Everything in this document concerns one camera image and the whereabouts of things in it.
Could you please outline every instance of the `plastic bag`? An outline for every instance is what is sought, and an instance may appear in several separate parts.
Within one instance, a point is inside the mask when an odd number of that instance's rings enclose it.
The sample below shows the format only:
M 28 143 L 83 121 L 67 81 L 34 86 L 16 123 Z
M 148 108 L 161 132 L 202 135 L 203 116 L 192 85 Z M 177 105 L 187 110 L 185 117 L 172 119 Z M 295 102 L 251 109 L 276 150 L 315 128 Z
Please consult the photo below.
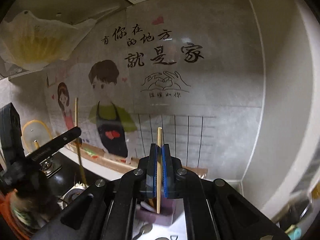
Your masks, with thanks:
M 69 25 L 23 11 L 12 22 L 0 24 L 0 56 L 26 70 L 41 70 L 57 59 L 67 60 L 96 22 L 89 19 Z

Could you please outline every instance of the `purple container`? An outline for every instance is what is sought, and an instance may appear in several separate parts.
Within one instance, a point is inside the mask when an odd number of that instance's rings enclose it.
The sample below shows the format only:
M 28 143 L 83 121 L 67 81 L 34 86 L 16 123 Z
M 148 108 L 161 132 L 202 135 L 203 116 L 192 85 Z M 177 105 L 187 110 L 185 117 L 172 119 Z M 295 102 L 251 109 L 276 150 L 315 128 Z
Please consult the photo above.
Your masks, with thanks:
M 176 211 L 176 201 L 174 199 L 167 199 L 161 197 L 160 214 L 152 213 L 141 209 L 136 210 L 136 218 L 148 222 L 150 224 L 158 224 L 162 226 L 170 226 L 173 222 L 173 214 Z

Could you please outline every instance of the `boy's brown hair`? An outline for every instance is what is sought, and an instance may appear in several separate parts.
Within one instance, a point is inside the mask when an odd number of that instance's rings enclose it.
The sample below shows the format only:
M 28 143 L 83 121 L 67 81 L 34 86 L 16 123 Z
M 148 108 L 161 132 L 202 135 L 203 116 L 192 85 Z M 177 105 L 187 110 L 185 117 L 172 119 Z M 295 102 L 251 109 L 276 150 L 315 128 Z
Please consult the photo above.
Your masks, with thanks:
M 95 77 L 98 80 L 105 83 L 114 83 L 117 84 L 117 78 L 119 76 L 119 71 L 116 64 L 110 60 L 106 59 L 103 61 L 99 61 L 94 64 L 89 73 L 90 83 L 93 83 Z

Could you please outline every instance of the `wooden chopstick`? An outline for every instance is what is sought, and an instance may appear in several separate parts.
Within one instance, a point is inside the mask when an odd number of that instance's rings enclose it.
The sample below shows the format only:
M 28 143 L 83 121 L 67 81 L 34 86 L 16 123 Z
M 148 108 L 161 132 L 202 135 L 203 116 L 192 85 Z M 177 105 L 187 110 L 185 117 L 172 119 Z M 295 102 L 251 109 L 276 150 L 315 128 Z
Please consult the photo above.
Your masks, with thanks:
M 76 98 L 76 106 L 75 106 L 75 125 L 78 126 L 78 98 Z M 79 160 L 79 170 L 80 170 L 82 183 L 85 184 L 85 186 L 87 187 L 87 185 L 88 185 L 87 179 L 85 178 L 84 168 L 82 166 L 82 161 L 81 161 L 79 137 L 76 139 L 76 147 L 77 147 L 77 154 L 78 154 L 78 160 Z
M 157 213 L 160 213 L 160 203 L 161 203 L 161 183 L 162 183 L 162 128 L 158 127 L 158 139 L 157 145 L 160 150 L 158 151 L 157 158 Z

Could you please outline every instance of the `cartoon girl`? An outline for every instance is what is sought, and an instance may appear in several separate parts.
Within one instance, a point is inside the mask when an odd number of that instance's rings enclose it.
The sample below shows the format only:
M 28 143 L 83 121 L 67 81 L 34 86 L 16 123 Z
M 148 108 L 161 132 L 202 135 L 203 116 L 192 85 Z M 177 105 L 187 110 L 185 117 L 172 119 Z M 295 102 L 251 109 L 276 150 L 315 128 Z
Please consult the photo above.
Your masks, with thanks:
M 58 85 L 58 104 L 62 111 L 64 122 L 68 130 L 74 127 L 72 120 L 72 111 L 69 108 L 70 96 L 68 92 L 68 88 L 65 83 L 61 82 Z

